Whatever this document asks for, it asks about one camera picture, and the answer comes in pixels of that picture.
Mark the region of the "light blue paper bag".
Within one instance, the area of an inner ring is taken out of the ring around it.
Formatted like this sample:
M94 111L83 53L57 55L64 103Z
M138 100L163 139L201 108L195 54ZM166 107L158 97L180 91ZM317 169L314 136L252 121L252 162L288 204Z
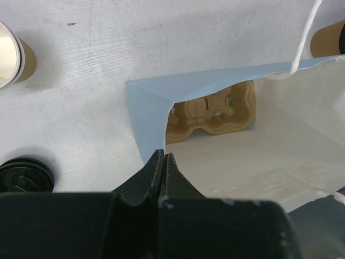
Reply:
M344 203L344 2L316 30L324 1L233 1L222 41L228 69L128 81L143 162L173 153L204 195L272 200L285 211Z

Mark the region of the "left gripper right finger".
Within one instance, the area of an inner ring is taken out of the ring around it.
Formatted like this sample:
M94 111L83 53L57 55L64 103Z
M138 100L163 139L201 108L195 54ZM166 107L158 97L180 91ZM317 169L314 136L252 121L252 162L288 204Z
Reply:
M158 202L159 258L302 258L287 214L275 202L211 199L164 161Z

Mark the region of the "brown paper coffee cup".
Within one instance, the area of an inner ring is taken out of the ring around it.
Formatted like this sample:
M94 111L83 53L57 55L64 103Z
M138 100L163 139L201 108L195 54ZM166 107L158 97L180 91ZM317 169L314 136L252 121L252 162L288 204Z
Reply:
M344 54L344 20L319 29L310 42L313 58Z

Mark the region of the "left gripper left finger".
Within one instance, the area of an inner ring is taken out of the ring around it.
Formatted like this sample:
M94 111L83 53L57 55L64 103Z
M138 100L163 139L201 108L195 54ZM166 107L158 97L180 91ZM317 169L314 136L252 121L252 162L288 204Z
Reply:
M1 192L1 258L153 258L163 164L111 192Z

